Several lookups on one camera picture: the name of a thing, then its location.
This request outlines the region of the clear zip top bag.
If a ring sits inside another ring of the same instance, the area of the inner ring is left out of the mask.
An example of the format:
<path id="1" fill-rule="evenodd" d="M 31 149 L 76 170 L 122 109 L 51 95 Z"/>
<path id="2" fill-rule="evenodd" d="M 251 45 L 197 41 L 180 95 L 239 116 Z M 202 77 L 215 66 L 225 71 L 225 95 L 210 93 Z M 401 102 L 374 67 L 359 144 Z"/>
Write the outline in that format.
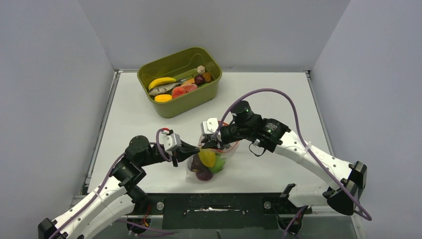
<path id="1" fill-rule="evenodd" d="M 235 155 L 240 141 L 232 142 L 224 149 L 202 149 L 201 135 L 198 140 L 200 152 L 187 160 L 186 180 L 190 183 L 208 182 L 218 176 Z"/>

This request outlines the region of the green yellow mango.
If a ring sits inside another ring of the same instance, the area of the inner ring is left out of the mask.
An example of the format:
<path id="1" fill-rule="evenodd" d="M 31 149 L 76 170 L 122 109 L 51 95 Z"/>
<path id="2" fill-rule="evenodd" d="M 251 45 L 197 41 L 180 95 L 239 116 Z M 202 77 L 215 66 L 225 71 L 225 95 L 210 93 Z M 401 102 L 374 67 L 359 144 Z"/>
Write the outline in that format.
<path id="1" fill-rule="evenodd" d="M 208 168 L 211 168 L 215 164 L 216 154 L 213 149 L 200 149 L 198 156 L 202 164 Z"/>

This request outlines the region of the green cabbage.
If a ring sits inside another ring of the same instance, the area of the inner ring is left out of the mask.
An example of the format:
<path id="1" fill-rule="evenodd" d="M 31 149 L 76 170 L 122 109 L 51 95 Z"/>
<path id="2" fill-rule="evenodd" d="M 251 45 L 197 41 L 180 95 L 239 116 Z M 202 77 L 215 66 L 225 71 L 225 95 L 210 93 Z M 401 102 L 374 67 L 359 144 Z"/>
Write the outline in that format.
<path id="1" fill-rule="evenodd" d="M 223 170 L 225 164 L 226 164 L 226 158 L 222 158 L 220 156 L 217 156 L 215 158 L 214 166 L 209 168 L 209 170 L 212 174 L 217 174 L 217 173 L 219 173 L 220 171 Z"/>

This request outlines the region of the orange peach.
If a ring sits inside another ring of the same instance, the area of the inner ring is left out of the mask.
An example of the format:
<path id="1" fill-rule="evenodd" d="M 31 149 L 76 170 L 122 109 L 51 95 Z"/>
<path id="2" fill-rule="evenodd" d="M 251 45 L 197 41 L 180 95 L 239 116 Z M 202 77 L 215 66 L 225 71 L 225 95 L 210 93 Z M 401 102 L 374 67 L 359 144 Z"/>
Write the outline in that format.
<path id="1" fill-rule="evenodd" d="M 172 98 L 175 99 L 177 97 L 184 95 L 185 93 L 186 93 L 186 90 L 183 87 L 175 87 L 172 90 L 171 95 L 172 95 Z"/>

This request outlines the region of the dark plum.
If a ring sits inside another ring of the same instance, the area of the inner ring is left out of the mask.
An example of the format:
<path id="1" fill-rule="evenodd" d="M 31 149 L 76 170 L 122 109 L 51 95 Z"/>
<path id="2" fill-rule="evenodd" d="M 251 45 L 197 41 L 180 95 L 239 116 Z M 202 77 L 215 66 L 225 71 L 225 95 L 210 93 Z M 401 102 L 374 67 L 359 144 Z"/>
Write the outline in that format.
<path id="1" fill-rule="evenodd" d="M 194 83 L 195 83 L 197 86 L 201 86 L 201 85 L 203 85 L 203 84 L 205 84 L 205 83 L 206 83 L 206 79 L 205 79 L 205 77 L 204 77 L 203 75 L 196 75 L 196 76 L 194 77 Z"/>

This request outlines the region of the pink peach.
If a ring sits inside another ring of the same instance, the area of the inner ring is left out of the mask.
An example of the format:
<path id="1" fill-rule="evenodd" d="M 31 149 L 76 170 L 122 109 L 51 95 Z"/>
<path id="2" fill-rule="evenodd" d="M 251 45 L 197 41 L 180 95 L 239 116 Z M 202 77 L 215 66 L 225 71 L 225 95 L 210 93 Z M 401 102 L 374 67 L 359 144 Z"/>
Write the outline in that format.
<path id="1" fill-rule="evenodd" d="M 184 89 L 185 93 L 189 93 L 189 92 L 196 90 L 198 88 L 198 85 L 196 85 L 196 84 L 185 84 L 185 85 L 182 85 L 181 87 Z"/>

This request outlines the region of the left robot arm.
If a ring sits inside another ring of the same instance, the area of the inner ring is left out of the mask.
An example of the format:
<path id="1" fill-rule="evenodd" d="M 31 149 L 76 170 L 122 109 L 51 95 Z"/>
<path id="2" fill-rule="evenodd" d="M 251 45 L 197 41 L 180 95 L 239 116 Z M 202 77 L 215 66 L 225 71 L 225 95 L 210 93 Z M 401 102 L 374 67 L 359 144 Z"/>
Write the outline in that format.
<path id="1" fill-rule="evenodd" d="M 148 195 L 137 185 L 146 176 L 143 168 L 165 161 L 177 167 L 200 151 L 178 134 L 165 134 L 164 139 L 159 144 L 142 135 L 132 138 L 101 184 L 62 215 L 45 218 L 38 225 L 38 237 L 90 239 L 120 217 L 147 207 Z"/>

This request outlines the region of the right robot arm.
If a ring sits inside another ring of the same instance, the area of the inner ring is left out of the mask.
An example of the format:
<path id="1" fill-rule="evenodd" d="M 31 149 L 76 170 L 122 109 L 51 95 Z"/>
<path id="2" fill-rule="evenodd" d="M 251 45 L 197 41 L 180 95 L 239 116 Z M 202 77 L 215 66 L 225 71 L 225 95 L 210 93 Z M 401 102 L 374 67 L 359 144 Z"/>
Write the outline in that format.
<path id="1" fill-rule="evenodd" d="M 234 122 L 220 126 L 217 118 L 201 123 L 203 148 L 223 149 L 230 143 L 248 140 L 264 151 L 292 160 L 323 183 L 289 184 L 280 198 L 282 210 L 291 213 L 303 206 L 330 206 L 343 215 L 357 212 L 357 203 L 366 186 L 367 166 L 338 159 L 310 142 L 301 142 L 298 133 L 276 119 L 255 114 L 247 101 L 230 111 Z"/>

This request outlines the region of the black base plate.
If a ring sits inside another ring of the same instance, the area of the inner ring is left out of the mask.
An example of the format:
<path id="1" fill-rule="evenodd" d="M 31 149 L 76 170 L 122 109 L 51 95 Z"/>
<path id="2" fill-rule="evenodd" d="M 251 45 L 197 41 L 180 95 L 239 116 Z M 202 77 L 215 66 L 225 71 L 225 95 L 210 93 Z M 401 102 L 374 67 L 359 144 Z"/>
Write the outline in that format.
<path id="1" fill-rule="evenodd" d="M 276 230 L 299 210 L 281 193 L 150 193 L 128 220 L 161 219 L 166 230 Z"/>

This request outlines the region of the purple red onion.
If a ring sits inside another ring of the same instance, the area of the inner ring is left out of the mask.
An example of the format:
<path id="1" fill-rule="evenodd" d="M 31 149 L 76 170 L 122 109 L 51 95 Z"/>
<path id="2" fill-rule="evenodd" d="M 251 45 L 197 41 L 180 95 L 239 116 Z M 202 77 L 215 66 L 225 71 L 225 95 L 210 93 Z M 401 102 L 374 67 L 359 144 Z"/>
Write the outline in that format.
<path id="1" fill-rule="evenodd" d="M 207 182 L 213 178 L 213 173 L 209 169 L 200 170 L 195 173 L 196 178 L 200 181 Z"/>

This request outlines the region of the small orange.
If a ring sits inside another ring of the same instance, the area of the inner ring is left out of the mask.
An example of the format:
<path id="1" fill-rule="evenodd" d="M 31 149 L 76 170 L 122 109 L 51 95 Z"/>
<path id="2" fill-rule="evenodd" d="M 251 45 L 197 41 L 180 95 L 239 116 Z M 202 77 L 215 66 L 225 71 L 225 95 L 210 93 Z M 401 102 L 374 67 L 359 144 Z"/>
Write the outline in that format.
<path id="1" fill-rule="evenodd" d="M 210 72 L 204 72 L 202 76 L 204 77 L 206 83 L 210 83 L 212 81 L 212 75 Z"/>

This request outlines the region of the green plastic bin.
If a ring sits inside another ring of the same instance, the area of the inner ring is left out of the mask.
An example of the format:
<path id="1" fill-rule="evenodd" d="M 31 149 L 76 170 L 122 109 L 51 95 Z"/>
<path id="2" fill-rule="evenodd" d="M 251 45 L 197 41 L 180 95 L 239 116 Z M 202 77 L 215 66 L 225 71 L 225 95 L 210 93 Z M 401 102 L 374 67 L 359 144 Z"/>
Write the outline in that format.
<path id="1" fill-rule="evenodd" d="M 200 47 L 182 50 L 139 68 L 139 82 L 148 94 L 148 86 L 153 80 L 161 77 L 190 80 L 199 74 L 199 67 L 204 67 L 205 73 L 210 73 L 209 83 L 203 83 L 198 89 L 163 103 L 155 101 L 153 96 L 148 96 L 159 116 L 169 119 L 214 99 L 222 70 L 211 55 Z"/>

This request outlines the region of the grey toy fish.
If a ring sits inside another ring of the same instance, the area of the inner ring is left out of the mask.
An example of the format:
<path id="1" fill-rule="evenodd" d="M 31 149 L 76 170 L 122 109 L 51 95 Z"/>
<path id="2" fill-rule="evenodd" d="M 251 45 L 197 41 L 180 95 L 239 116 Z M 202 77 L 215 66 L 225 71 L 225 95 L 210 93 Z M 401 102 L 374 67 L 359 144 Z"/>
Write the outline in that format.
<path id="1" fill-rule="evenodd" d="M 157 87 L 152 88 L 151 90 L 148 91 L 148 95 L 149 96 L 157 96 L 160 94 L 165 94 L 169 91 L 171 91 L 173 88 L 180 86 L 182 83 L 180 82 L 174 82 L 174 83 L 168 83 L 168 84 L 164 84 L 164 85 L 160 85 Z"/>

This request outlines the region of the orange carrot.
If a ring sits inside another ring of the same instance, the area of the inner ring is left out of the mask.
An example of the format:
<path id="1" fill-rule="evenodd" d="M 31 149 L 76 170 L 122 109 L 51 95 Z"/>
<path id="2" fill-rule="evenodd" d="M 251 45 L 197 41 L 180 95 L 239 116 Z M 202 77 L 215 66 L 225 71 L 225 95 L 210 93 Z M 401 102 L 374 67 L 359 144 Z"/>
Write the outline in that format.
<path id="1" fill-rule="evenodd" d="M 194 83 L 195 83 L 195 79 L 194 78 L 191 78 L 191 79 L 185 81 L 182 85 L 185 85 L 185 84 L 194 84 Z"/>

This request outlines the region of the white garlic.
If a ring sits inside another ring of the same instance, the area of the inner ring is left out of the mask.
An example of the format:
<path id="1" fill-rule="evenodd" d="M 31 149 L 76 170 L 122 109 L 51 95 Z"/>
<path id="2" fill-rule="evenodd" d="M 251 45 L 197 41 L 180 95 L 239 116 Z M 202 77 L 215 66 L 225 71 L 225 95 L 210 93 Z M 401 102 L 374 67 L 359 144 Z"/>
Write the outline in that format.
<path id="1" fill-rule="evenodd" d="M 203 65 L 200 65 L 200 66 L 198 66 L 197 67 L 197 73 L 199 74 L 199 75 L 202 75 L 202 74 L 204 74 L 206 72 L 206 68 L 203 66 Z"/>

